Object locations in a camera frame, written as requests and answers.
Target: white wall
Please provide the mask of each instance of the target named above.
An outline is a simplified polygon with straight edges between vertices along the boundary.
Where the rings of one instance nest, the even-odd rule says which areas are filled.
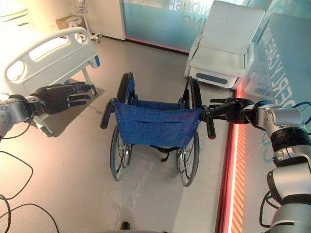
[[[89,0],[87,18],[93,33],[125,39],[121,0]]]
[[[34,26],[45,33],[57,31],[56,19],[70,16],[70,0],[24,0]]]

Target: black cable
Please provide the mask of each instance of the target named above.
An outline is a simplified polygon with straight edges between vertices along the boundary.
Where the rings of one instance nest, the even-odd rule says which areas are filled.
[[[33,113],[32,113],[32,115],[31,115],[31,117],[30,117],[30,119],[29,119],[28,126],[27,126],[27,128],[24,130],[24,132],[22,132],[21,134],[19,134],[19,135],[17,135],[17,136],[14,136],[14,137],[4,137],[4,138],[2,138],[2,139],[12,139],[12,138],[17,138],[17,137],[19,137],[19,136],[22,136],[24,133],[26,133],[26,132],[28,131],[28,129],[29,129],[29,127],[30,127],[30,125],[31,125],[31,122],[32,122],[32,121],[33,121],[33,119],[34,119],[35,113],[36,113],[36,112],[33,112]]]
[[[299,107],[299,106],[304,105],[304,104],[308,104],[308,105],[311,106],[311,102],[309,102],[309,101],[304,101],[304,102],[301,102],[301,103],[296,104],[295,106],[293,106],[293,108]],[[311,117],[309,117],[309,119],[305,122],[305,125],[309,124],[310,121],[311,121]]]
[[[273,208],[278,209],[278,208],[279,208],[278,206],[274,205],[272,202],[269,201],[269,199],[271,199],[271,198],[272,198],[271,196],[268,196],[268,197],[266,198],[266,202],[267,202],[270,206],[272,206]]]
[[[267,197],[270,195],[270,190],[264,195],[264,198],[262,199],[261,206],[260,206],[260,213],[259,213],[259,224],[264,228],[270,228],[270,225],[266,225],[262,223],[262,213],[263,213],[263,206],[266,202]]]
[[[11,207],[10,207],[10,204],[9,204],[7,198],[5,198],[5,196],[2,195],[2,194],[0,194],[0,198],[1,198],[2,200],[4,200],[4,202],[5,202],[5,204],[6,204],[6,207],[8,208],[8,212],[5,213],[5,214],[8,214],[8,225],[7,225],[6,230],[5,230],[5,232],[4,232],[4,233],[7,233],[7,232],[9,231],[9,229],[10,229],[10,226],[11,226],[11,211],[12,211],[12,210],[11,210]]]
[[[15,159],[21,161],[23,164],[27,165],[27,166],[31,169],[31,175],[30,175],[29,179],[27,180],[27,182],[25,183],[25,185],[24,185],[14,196],[12,196],[12,197],[10,197],[10,198],[6,198],[4,195],[0,194],[0,200],[3,200],[3,201],[5,202],[5,204],[6,204],[6,206],[7,206],[7,209],[8,209],[8,212],[6,212],[5,214],[3,214],[3,215],[0,216],[0,219],[1,219],[1,218],[4,217],[5,215],[8,215],[8,225],[7,225],[7,228],[6,228],[6,230],[5,230],[4,233],[7,233],[7,232],[9,231],[9,229],[10,229],[10,226],[11,226],[11,212],[14,211],[14,210],[16,210],[16,209],[18,209],[18,208],[20,208],[20,207],[26,206],[26,205],[33,205],[33,206],[35,206],[35,207],[37,207],[37,208],[40,208],[40,209],[43,210],[45,213],[47,213],[47,214],[50,216],[50,218],[53,220],[53,223],[54,223],[54,225],[55,225],[55,227],[56,227],[57,233],[59,233],[59,229],[58,229],[58,226],[57,226],[57,223],[56,223],[55,219],[54,219],[53,216],[52,216],[47,210],[45,210],[43,207],[41,207],[41,206],[39,206],[39,205],[36,205],[36,204],[33,204],[33,203],[27,203],[27,204],[20,205],[20,206],[14,208],[14,209],[11,209],[11,208],[10,208],[10,204],[9,204],[8,200],[11,200],[11,199],[15,198],[18,194],[20,194],[20,193],[24,190],[24,188],[25,188],[26,185],[29,183],[30,179],[32,178],[32,176],[33,176],[33,174],[34,174],[34,169],[33,169],[32,166],[30,166],[30,165],[29,165],[28,163],[26,163],[25,161],[23,161],[23,160],[17,158],[16,156],[14,156],[14,155],[12,155],[12,154],[10,154],[10,153],[8,153],[8,152],[0,151],[0,153],[5,153],[5,154],[7,154],[7,155],[9,155],[9,156],[12,156],[13,158],[15,158]]]
[[[9,209],[9,208],[10,208],[10,205],[8,205],[8,210],[9,210],[9,211],[6,212],[5,214],[1,215],[1,216],[0,216],[0,219],[1,219],[2,217],[4,217],[5,215],[9,214],[10,223],[11,223],[11,212],[14,211],[14,210],[16,210],[16,209],[18,209],[18,208],[21,208],[21,207],[23,207],[23,206],[26,206],[26,205],[33,205],[33,206],[38,207],[39,209],[43,210],[45,213],[47,213],[47,214],[50,216],[50,218],[53,220],[53,223],[54,223],[54,225],[55,225],[55,228],[56,228],[56,230],[57,230],[57,233],[59,233],[59,229],[58,229],[57,223],[56,223],[55,219],[53,218],[53,216],[52,216],[47,210],[45,210],[44,208],[42,208],[41,206],[36,205],[36,204],[33,204],[33,203],[23,204],[23,205],[20,205],[20,206],[18,206],[18,207],[15,207],[15,208],[12,209],[12,210]]]
[[[34,169],[33,169],[32,166],[30,166],[30,165],[29,165],[28,163],[26,163],[25,161],[21,160],[20,158],[17,158],[16,156],[14,156],[14,155],[12,155],[12,154],[10,154],[10,153],[8,153],[8,152],[0,151],[0,153],[5,153],[5,154],[7,154],[7,155],[9,155],[9,156],[12,156],[13,158],[15,158],[15,159],[21,161],[23,164],[27,165],[27,166],[31,169],[31,175],[30,175],[28,181],[27,181],[27,182],[25,183],[25,185],[22,187],[22,189],[19,190],[19,191],[18,191],[14,196],[12,196],[11,198],[6,198],[7,200],[11,200],[11,199],[15,198],[18,194],[20,194],[20,193],[24,190],[24,188],[25,188],[26,185],[29,183],[31,177],[32,177],[33,174],[34,174]]]

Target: tile floor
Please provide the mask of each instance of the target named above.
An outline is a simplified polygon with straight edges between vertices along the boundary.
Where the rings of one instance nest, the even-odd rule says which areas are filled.
[[[130,42],[103,38],[95,44],[101,66],[89,68],[98,97],[57,138],[47,138],[31,127],[22,137],[2,141],[6,150],[33,166],[34,175],[25,190],[10,201],[14,208],[35,203],[55,218],[62,233],[91,233],[118,229],[122,221],[132,229],[178,233],[213,233],[228,124],[216,122],[217,138],[207,139],[200,124],[200,163],[191,187],[185,188],[173,156],[147,146],[136,146],[131,166],[121,182],[109,168],[110,140],[116,125],[111,117],[106,130],[99,127],[107,101],[116,96],[121,76],[132,71],[136,93],[142,100],[176,102],[186,79],[187,56]],[[82,75],[73,77],[81,80]],[[200,84],[202,101],[232,96],[230,90]],[[16,125],[14,135],[25,124]],[[7,196],[22,187],[29,169],[6,155],[0,156],[0,184]],[[1,213],[5,211],[1,203]],[[0,227],[4,228],[5,219]],[[40,209],[23,207],[12,213],[11,233],[56,232]]]

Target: shoe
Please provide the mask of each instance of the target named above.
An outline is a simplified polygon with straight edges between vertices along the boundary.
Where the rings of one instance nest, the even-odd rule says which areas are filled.
[[[121,225],[121,230],[130,230],[131,225],[128,222],[123,222]]]

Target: hospital bed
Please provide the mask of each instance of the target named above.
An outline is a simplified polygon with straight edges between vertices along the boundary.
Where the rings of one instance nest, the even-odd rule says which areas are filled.
[[[34,30],[23,30],[0,24],[0,93],[28,96],[38,88],[68,83],[82,71],[86,84],[92,85],[86,67],[100,66],[98,55],[83,28],[70,28],[43,35]],[[44,123],[47,116],[34,120],[44,133],[52,131]]]

